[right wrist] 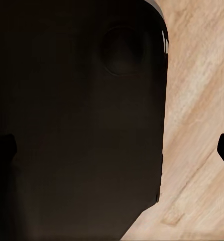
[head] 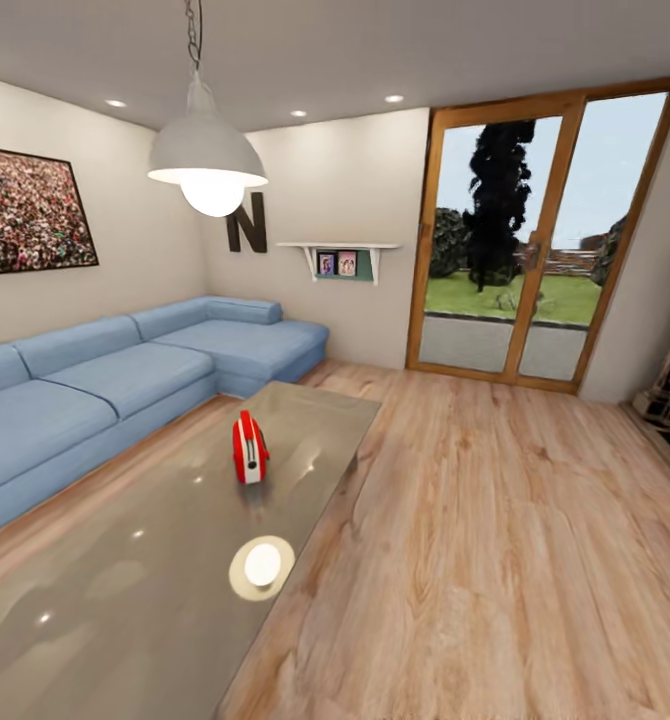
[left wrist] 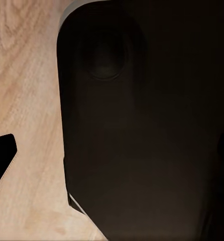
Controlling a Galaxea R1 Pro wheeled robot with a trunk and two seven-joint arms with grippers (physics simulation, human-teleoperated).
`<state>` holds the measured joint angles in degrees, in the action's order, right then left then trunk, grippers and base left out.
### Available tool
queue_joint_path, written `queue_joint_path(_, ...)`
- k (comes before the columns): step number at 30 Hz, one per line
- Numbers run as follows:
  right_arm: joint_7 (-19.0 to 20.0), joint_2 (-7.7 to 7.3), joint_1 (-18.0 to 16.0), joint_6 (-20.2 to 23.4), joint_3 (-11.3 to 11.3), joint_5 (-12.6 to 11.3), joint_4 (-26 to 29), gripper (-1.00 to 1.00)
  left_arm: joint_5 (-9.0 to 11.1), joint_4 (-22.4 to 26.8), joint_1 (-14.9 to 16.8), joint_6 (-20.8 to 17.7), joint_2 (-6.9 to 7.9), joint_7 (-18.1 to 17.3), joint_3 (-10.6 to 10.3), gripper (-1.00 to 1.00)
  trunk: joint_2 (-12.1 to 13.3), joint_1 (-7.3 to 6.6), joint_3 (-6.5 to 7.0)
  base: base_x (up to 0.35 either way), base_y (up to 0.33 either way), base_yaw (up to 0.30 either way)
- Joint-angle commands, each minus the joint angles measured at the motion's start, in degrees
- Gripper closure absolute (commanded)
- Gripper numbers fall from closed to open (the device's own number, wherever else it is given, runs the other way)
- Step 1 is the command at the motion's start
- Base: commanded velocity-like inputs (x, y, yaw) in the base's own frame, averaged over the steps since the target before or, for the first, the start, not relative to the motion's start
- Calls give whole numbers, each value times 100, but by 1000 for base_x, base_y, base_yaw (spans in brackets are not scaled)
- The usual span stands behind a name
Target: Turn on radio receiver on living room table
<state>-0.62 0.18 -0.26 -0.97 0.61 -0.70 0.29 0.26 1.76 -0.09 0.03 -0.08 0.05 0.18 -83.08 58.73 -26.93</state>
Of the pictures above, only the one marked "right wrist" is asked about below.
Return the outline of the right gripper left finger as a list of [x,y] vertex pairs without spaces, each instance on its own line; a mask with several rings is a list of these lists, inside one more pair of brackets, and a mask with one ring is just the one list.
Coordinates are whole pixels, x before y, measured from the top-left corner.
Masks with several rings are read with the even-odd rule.
[[0,137],[0,179],[17,153],[16,140],[13,134]]

